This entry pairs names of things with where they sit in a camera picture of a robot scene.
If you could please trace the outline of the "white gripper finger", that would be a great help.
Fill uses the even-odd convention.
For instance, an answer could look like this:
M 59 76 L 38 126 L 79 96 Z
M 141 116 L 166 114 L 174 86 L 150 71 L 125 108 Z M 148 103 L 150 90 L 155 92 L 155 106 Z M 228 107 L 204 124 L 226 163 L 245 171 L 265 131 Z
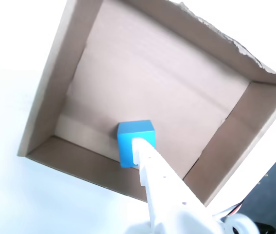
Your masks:
M 132 140 L 153 234 L 222 234 L 223 226 L 146 140 Z

